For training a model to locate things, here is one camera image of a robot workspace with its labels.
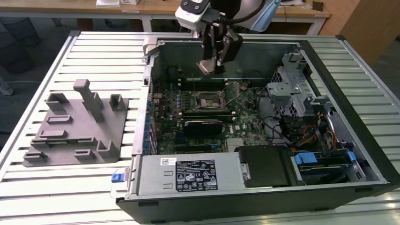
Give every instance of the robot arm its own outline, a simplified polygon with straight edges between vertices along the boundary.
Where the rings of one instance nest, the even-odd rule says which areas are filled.
[[[201,37],[202,60],[197,63],[205,75],[223,73],[223,63],[234,60],[242,38],[230,25],[263,31],[271,21],[279,0],[182,0],[174,16],[179,25]]]

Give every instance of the aluminum extrusion table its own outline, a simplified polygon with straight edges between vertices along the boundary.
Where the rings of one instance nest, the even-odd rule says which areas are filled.
[[[130,164],[137,105],[146,68],[141,57],[147,38],[187,38],[181,33],[74,32],[69,36],[38,90],[0,153],[0,224],[135,224],[110,197],[110,175]],[[243,35],[246,39],[298,39],[298,36]],[[307,39],[349,102],[367,126],[393,165],[400,169],[400,101],[346,43],[334,37]],[[111,164],[65,165],[26,168],[21,165],[30,139],[39,127],[49,93],[71,90],[74,79],[89,79],[101,98],[121,94],[129,98],[119,161]],[[122,192],[125,184],[113,186]],[[398,224],[400,192],[350,202],[334,210],[255,217],[191,221],[177,224]]]

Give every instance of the floor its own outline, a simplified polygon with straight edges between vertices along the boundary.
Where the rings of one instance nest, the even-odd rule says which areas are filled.
[[[94,30],[131,31],[127,20],[110,20],[110,22],[113,27],[107,27],[103,20],[94,20]],[[11,96],[2,96],[0,94],[0,133],[11,132],[33,97],[39,81],[46,74],[53,59],[63,44],[69,31],[77,30],[75,20],[73,19],[62,19],[62,25],[59,27],[55,27],[51,20],[45,18],[33,18],[31,23],[41,38],[41,43],[26,49],[34,60],[34,68],[22,74],[11,75],[0,67],[1,77],[6,82],[11,82],[9,85],[14,89],[14,94]],[[173,26],[171,22],[167,21],[158,22],[153,24],[153,26],[155,32],[166,31],[169,27],[173,27],[173,32],[178,31],[178,27]],[[371,68],[400,98],[398,62],[400,41],[394,41]],[[7,136],[0,134],[0,149],[3,146],[6,139]]]

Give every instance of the wastebasket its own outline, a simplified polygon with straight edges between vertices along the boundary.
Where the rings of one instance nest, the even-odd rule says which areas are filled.
[[[23,46],[31,46],[39,42],[39,38],[29,18],[1,17],[0,23]]]
[[[14,36],[0,33],[0,65],[11,74],[19,74],[33,67],[33,60]]]

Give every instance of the power supply label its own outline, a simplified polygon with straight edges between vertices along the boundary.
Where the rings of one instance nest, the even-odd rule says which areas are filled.
[[[213,160],[175,162],[174,169],[178,192],[218,190]]]

